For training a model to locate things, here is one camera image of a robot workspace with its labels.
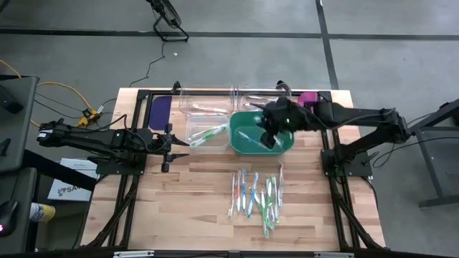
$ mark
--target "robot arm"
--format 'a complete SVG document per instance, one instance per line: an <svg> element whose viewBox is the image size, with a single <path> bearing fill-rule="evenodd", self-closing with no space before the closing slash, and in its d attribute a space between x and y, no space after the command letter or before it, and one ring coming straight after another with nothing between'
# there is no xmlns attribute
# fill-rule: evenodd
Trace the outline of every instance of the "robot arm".
<svg viewBox="0 0 459 258"><path fill-rule="evenodd" d="M347 162L355 155L383 143L403 143L410 135L403 117L395 109L368 110L343 107L338 103L320 98L304 103L303 106L280 97L263 109L263 117L257 125L264 128L260 141L268 148L275 144L274 135L279 132L297 130L335 130L342 125L372 126L377 129L348 145L335 147L337 159Z"/></svg>
<svg viewBox="0 0 459 258"><path fill-rule="evenodd" d="M44 147L70 146L101 154L103 157L90 157L98 164L97 173L100 174L143 173L148 154L163 155L161 170L168 172L170 162L188 155L169 154L172 144L188 145L178 140L171 131L172 124L166 126L164 134L152 133L149 129L88 130L72 127L60 119L41 124L37 141Z"/></svg>

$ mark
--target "green bin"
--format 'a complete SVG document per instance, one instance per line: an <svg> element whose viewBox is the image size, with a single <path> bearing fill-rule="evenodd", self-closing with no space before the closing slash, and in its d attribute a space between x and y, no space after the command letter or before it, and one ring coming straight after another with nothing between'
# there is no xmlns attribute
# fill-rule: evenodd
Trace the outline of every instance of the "green bin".
<svg viewBox="0 0 459 258"><path fill-rule="evenodd" d="M260 138L265 130L257 126L254 121L255 117L261 116L262 112L256 111L236 112L231 116L229 120L230 143L237 154L241 156L278 156L292 148L295 138L290 132L279 133L277 137L282 143L282 147L275 144L272 149L263 148L238 133L240 131L261 143Z"/></svg>

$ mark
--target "concrete floor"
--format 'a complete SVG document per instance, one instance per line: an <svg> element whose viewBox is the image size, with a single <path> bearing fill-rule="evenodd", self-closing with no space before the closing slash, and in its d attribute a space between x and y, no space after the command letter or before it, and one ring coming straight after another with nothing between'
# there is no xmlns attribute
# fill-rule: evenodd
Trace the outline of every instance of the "concrete floor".
<svg viewBox="0 0 459 258"><path fill-rule="evenodd" d="M171 1L183 28L190 32L321 31L314 0ZM323 0L323 7L330 33L459 34L459 2L455 0ZM151 10L143 0L14 0L0 14L3 27L146 31L152 23ZM72 85L94 106L116 97L119 87L145 76L148 63L161 56L161 41L156 37L2 34L0 39L0 58L23 75ZM397 107L411 120L459 96L457 41L331 40L331 50L339 88L351 91L356 107ZM170 87L176 80L200 85L273 85L284 80L294 88L331 88L321 39L200 37L187 44L166 44L164 54L166 58L153 65L150 77L136 87ZM0 73L11 71L0 66ZM84 107L66 89L43 86L38 92ZM65 112L79 115L74 110ZM33 118L38 122L57 117L38 105L34 108ZM108 121L106 115L101 124ZM35 138L32 128L28 149L53 160L87 155L72 148L41 148ZM374 170L374 185L389 248L459 254L459 205L422 211L417 207L418 201L435 197L419 147L394 153L387 165ZM41 239L44 247L64 248L73 243L85 207L75 210L80 214L56 219L46 228L48 233ZM72 226L62 232L65 224Z"/></svg>

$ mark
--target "wooden tabletop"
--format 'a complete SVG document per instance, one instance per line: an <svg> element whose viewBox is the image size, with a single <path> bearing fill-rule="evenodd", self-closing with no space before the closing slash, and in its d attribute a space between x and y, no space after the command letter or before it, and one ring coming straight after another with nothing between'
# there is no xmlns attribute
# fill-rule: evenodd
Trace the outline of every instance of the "wooden tabletop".
<svg viewBox="0 0 459 258"><path fill-rule="evenodd" d="M131 124L137 91L120 89L113 120L127 114L128 125ZM348 108L353 106L348 90L331 92L334 102ZM186 118L179 110L179 97L173 97L169 121L174 124L172 132L184 140ZM122 127L119 122L112 128ZM339 135L342 143L360 137L354 126L340 128ZM138 187L129 249L338 250L330 188L321 169L322 147L318 132L295 133L294 146L279 157L237 156L231 147L223 153L203 154L190 152L189 147L174 146L172 153L191 155L175 160L168 173L161 173L162 156L149 156ZM260 175L259 182L264 182L267 176L279 176L279 161L284 163L284 205L280 223L270 238L265 239L258 209L254 209L251 219L243 215L227 217L231 173L246 168L247 185L251 185L254 172ZM113 214L119 181L120 176L107 176L95 187L82 244L93 240ZM349 188L356 217L375 241L384 246L372 190L360 178L349 178ZM124 217L120 221L117 243ZM347 219L344 225L351 243Z"/></svg>

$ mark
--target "transparent bin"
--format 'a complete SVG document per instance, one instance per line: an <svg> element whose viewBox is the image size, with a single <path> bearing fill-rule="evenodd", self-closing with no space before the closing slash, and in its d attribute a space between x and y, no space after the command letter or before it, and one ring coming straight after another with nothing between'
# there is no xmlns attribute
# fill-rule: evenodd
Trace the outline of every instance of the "transparent bin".
<svg viewBox="0 0 459 258"><path fill-rule="evenodd" d="M216 129L226 125L224 130ZM213 137L208 135L219 130ZM197 146L193 142L197 142L202 138L209 139ZM190 148L198 151L224 151L227 149L230 142L230 120L224 115L193 115L186 120L186 139Z"/></svg>
<svg viewBox="0 0 459 258"><path fill-rule="evenodd" d="M276 85L249 85L241 84L237 90L237 110L239 111L260 111L261 109L252 106L250 103L266 105L269 102L277 101L279 97L291 97L290 90L279 89Z"/></svg>
<svg viewBox="0 0 459 258"><path fill-rule="evenodd" d="M210 88L221 95L205 95L200 89ZM226 85L190 85L184 84L180 92L180 111L190 115L231 115L235 109L235 88Z"/></svg>

